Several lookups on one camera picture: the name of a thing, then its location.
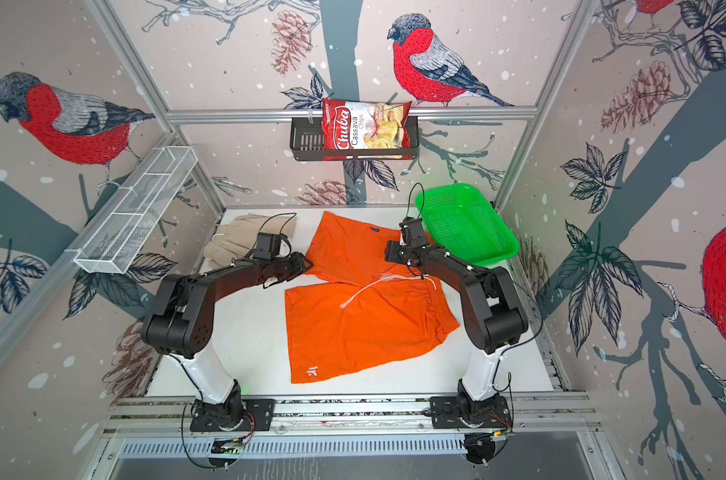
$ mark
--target orange fabric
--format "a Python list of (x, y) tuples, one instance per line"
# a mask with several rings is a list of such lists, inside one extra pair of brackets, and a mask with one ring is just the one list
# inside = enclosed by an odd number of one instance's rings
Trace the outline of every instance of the orange fabric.
[(336, 283), (285, 292), (291, 383), (424, 355), (459, 327), (437, 278), (393, 279), (358, 293), (383, 274), (412, 276), (385, 262), (387, 240), (399, 238), (399, 230), (324, 213), (307, 251), (315, 264), (309, 273)]

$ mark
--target white tabletop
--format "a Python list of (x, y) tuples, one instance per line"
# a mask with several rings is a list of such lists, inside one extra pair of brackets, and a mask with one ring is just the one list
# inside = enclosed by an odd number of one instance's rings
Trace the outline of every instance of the white tabletop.
[[(295, 211), (296, 228), (291, 244), (306, 252), (325, 210), (369, 224), (396, 229), (405, 214), (402, 206), (328, 207), (304, 209), (248, 208), (228, 210), (223, 224), (248, 213), (272, 216)], [(285, 329), (284, 292), (295, 286), (323, 283), (303, 275), (268, 289), (248, 288), (216, 303), (213, 346), (224, 368), (237, 379), (243, 395), (356, 395), (378, 393), (449, 393), (467, 369), (475, 348), (464, 331), (461, 301), (456, 290), (443, 283), (446, 300), (460, 328), (425, 355), (390, 362), (323, 382), (291, 384), (288, 338)], [(533, 335), (524, 333), (521, 341)], [(536, 342), (529, 342), (505, 355), (497, 380), (512, 372), (515, 392), (551, 392), (552, 384)], [(147, 396), (193, 396), (195, 389), (177, 362), (163, 358), (149, 385)]]

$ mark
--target beige fabric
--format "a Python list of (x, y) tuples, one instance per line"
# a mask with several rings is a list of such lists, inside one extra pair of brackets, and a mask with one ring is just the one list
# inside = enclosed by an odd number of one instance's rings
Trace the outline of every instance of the beige fabric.
[(283, 234), (289, 239), (293, 236), (296, 217), (286, 223), (287, 216), (276, 216), (265, 224), (268, 218), (269, 216), (248, 214), (236, 216), (229, 225), (221, 225), (203, 251), (209, 259), (209, 266), (213, 269), (221, 268), (229, 265), (233, 258), (246, 255), (253, 248), (256, 234), (260, 231), (277, 234), (282, 228)]

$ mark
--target bag of chips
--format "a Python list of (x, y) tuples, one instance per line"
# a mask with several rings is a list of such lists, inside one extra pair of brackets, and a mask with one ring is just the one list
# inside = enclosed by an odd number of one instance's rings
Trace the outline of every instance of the bag of chips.
[[(323, 138), (327, 150), (411, 148), (405, 129), (411, 102), (367, 104), (358, 101), (323, 100)], [(326, 158), (339, 160), (345, 157)], [(411, 159), (393, 155), (373, 158)]]

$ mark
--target green plastic basket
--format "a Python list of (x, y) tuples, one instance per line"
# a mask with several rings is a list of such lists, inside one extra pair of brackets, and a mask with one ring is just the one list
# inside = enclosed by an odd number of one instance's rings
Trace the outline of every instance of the green plastic basket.
[[(414, 205), (421, 206), (422, 194)], [(480, 266), (517, 255), (521, 245), (477, 188), (455, 184), (425, 192), (421, 212), (433, 240), (452, 254)]]

